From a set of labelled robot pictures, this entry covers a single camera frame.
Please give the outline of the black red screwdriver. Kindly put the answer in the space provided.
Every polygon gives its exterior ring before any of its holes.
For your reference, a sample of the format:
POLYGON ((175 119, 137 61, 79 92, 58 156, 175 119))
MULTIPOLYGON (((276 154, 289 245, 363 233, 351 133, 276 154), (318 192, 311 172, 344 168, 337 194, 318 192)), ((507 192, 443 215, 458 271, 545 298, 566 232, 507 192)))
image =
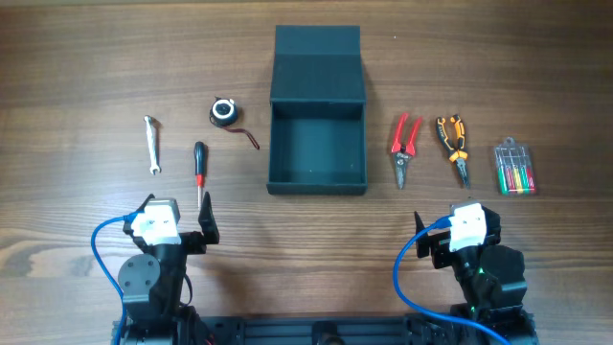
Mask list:
POLYGON ((198 208, 202 207, 205 175, 206 175, 206 153, 207 147, 203 142, 197 141, 194 144, 194 174, 197 188, 198 208))

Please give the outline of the red handled snips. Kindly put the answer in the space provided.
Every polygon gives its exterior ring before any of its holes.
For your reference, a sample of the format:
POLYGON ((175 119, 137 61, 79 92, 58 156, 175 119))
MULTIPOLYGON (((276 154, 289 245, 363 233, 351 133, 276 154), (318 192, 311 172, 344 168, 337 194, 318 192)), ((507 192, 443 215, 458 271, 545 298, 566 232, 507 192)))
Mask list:
POLYGON ((400 189, 404 188, 409 162, 416 155, 416 141, 422 123, 422 117, 418 117, 408 132, 406 142, 402 143, 401 140, 404 138, 404 126, 407 124, 409 117, 410 115, 408 112, 401 114, 391 145, 391 155, 395 164, 397 186, 400 189))

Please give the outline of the orange black pliers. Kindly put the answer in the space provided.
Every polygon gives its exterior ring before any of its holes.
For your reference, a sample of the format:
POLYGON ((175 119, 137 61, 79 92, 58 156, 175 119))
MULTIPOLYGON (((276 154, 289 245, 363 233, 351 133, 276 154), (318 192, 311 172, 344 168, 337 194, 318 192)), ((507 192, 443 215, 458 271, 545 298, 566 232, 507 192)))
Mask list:
POLYGON ((447 153, 447 159, 455 165, 464 186, 469 188, 470 182, 466 165, 468 153, 465 144, 465 124, 459 114, 451 116, 449 121, 454 126, 456 140, 453 141, 446 132, 446 119, 444 117, 436 119, 437 136, 447 153))

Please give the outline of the black round tape measure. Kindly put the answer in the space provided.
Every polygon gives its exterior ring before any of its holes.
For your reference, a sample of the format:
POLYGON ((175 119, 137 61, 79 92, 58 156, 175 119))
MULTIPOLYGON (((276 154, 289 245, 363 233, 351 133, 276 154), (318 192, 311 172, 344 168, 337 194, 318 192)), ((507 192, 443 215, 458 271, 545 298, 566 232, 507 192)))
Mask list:
POLYGON ((239 108, 233 99, 216 97, 211 105, 209 120, 215 127, 221 128, 231 133, 244 134, 253 147, 259 150, 261 147, 255 137, 244 128, 233 128, 234 123, 238 120, 239 108))

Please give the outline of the clear case colored screwdrivers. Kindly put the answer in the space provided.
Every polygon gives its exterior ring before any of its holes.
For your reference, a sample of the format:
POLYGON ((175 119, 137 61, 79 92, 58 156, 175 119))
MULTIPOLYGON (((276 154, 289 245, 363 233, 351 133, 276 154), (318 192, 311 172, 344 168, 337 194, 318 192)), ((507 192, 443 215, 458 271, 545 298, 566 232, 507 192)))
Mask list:
POLYGON ((530 149, 507 137, 494 148, 494 162, 498 173, 500 193, 503 196, 536 194, 534 168, 530 149))

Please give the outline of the dark green box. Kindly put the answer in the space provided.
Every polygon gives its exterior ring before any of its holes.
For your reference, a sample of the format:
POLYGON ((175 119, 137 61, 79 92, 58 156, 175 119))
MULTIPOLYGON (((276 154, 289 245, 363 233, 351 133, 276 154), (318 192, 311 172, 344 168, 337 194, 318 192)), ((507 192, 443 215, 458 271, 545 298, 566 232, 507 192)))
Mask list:
POLYGON ((268 193, 365 194, 366 102, 359 27, 277 26, 268 193))

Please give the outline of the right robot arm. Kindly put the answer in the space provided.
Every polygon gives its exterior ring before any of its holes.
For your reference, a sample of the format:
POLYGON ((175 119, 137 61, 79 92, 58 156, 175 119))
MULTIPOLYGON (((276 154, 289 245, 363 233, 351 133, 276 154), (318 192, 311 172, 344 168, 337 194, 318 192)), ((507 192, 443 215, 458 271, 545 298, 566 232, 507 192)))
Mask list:
POLYGON ((430 256, 436 269, 452 267, 465 302, 450 308, 455 317, 477 322, 512 345, 538 345, 533 316, 523 310, 528 284, 523 253, 500 243, 500 216, 483 206, 486 234, 475 245, 453 250, 451 232, 422 235, 417 255, 430 256))

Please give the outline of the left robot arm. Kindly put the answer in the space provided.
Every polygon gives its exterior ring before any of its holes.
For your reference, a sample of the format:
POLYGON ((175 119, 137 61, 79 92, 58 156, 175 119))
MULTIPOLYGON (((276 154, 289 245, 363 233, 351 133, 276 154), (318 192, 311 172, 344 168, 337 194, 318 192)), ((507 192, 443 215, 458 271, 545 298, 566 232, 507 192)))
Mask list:
POLYGON ((112 331, 113 344, 214 344, 215 336, 189 301, 187 258, 219 243, 209 193, 200 197, 198 231, 179 232, 174 198, 149 195, 124 221, 124 232, 141 250, 122 265, 118 286, 123 315, 112 331))

